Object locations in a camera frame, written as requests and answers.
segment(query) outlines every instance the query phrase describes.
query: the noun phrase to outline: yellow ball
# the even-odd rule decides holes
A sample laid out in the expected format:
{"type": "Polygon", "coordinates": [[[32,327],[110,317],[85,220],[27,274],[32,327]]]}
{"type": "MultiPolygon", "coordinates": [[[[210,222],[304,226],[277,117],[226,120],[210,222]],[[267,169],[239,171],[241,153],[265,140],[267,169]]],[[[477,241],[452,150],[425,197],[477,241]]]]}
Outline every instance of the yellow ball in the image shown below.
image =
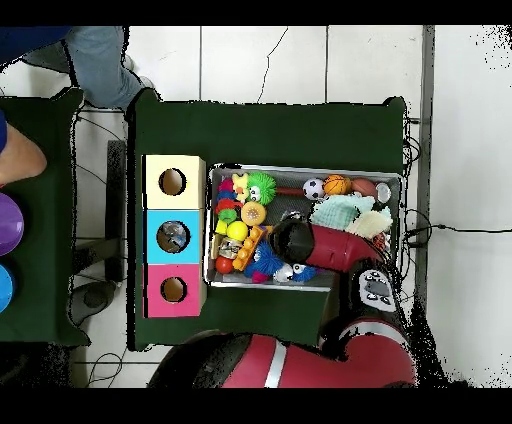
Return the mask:
{"type": "Polygon", "coordinates": [[[233,240],[244,241],[249,229],[242,221],[235,221],[228,225],[227,236],[233,240]]]}

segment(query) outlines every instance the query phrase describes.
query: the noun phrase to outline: blue bowl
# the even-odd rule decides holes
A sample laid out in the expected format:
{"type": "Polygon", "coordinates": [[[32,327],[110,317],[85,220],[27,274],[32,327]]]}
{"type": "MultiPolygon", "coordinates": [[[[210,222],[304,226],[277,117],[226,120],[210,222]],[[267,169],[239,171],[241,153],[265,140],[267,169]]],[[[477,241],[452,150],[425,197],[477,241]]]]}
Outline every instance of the blue bowl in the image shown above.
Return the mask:
{"type": "Polygon", "coordinates": [[[11,273],[3,265],[0,265],[0,313],[11,303],[14,293],[14,280],[11,273]]]}

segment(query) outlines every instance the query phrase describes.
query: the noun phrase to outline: green table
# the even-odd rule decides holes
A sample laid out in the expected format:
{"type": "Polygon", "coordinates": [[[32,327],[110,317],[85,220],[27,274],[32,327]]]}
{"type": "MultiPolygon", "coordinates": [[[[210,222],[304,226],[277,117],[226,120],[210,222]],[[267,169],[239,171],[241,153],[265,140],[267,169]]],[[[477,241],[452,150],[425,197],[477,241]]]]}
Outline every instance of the green table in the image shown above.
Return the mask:
{"type": "Polygon", "coordinates": [[[73,168],[70,129],[83,94],[67,90],[53,99],[0,98],[7,120],[36,141],[48,161],[38,178],[9,184],[2,191],[20,205],[24,236],[0,258],[16,279],[15,296],[0,314],[0,341],[88,344],[68,318],[73,255],[73,168]]]}
{"type": "Polygon", "coordinates": [[[199,331],[216,328],[315,345],[326,293],[209,287],[200,317],[143,318],[141,155],[197,155],[208,166],[241,163],[402,174],[403,99],[389,99],[384,105],[228,105],[161,102],[154,91],[145,89],[131,112],[129,119],[135,124],[135,137],[131,134],[128,143],[128,172],[135,172],[128,182],[128,238],[135,239],[129,245],[131,348],[176,345],[199,331]]]}

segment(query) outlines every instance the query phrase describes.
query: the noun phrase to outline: floor tile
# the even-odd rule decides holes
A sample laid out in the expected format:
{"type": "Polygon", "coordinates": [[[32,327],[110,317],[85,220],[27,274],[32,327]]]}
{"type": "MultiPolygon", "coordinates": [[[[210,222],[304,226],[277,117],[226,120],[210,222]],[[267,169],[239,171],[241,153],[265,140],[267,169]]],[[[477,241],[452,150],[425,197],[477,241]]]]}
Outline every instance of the floor tile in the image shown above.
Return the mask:
{"type": "Polygon", "coordinates": [[[127,54],[162,100],[199,100],[198,26],[132,26],[127,54]]]}

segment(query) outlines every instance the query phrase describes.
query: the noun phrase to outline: blue box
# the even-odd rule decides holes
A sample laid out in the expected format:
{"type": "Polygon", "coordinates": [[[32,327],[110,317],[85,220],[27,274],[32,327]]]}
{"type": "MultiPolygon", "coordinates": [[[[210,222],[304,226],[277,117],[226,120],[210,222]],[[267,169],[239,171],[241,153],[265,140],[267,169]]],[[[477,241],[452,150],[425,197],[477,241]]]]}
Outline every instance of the blue box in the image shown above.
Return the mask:
{"type": "Polygon", "coordinates": [[[146,252],[148,264],[177,265],[200,264],[202,259],[202,245],[204,235],[201,232],[202,210],[152,210],[147,214],[146,252]],[[157,242],[157,232],[160,226],[167,221],[178,221],[189,232],[190,240],[179,253],[168,253],[157,242]]]}

